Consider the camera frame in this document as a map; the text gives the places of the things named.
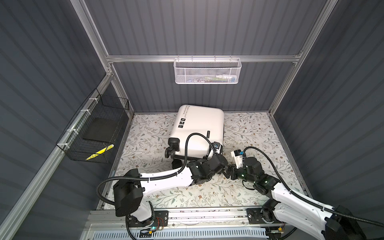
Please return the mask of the white hard-shell suitcase black lining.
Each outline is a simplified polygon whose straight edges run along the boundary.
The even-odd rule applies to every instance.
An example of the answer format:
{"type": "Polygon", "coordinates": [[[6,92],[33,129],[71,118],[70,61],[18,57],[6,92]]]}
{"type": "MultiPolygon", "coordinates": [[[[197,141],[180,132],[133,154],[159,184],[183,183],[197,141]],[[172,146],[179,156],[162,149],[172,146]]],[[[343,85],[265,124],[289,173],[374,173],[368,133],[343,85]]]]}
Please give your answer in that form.
{"type": "Polygon", "coordinates": [[[224,112],[218,108],[183,105],[179,108],[176,120],[168,138],[165,158],[171,158],[172,168],[180,168],[185,160],[185,148],[188,149],[188,160],[197,161],[213,156],[210,143],[224,143],[224,112]],[[205,136],[210,143],[199,136],[192,136],[186,144],[187,137],[192,133],[205,136]]]}

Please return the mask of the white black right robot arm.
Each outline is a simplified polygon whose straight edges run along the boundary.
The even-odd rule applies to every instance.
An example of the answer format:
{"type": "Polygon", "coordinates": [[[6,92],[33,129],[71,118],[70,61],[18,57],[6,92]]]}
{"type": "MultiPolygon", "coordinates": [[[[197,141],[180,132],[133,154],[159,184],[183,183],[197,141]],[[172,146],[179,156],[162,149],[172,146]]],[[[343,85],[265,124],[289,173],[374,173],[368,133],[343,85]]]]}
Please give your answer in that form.
{"type": "Polygon", "coordinates": [[[269,200],[261,215],[267,223],[280,221],[292,225],[318,240],[365,240],[367,237],[357,220],[348,218],[350,211],[334,208],[288,190],[283,181],[264,172],[254,157],[245,158],[242,165],[228,166],[226,176],[252,184],[254,190],[269,200]]]}

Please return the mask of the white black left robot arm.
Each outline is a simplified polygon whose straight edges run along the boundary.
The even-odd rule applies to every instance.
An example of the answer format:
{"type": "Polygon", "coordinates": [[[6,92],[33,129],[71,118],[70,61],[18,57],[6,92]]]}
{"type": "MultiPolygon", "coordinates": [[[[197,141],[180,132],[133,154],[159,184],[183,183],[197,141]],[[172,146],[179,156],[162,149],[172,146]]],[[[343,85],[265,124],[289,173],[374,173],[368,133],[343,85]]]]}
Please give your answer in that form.
{"type": "Polygon", "coordinates": [[[227,159],[221,154],[214,154],[209,160],[187,163],[181,173],[178,173],[178,169],[165,171],[172,176],[161,180],[155,179],[161,176],[160,173],[143,174],[145,181],[134,180],[134,177],[141,175],[137,169],[130,170],[113,187],[116,216],[131,215],[141,223],[152,220],[155,217],[153,205],[144,197],[172,188],[202,185],[227,168],[227,159]]]}

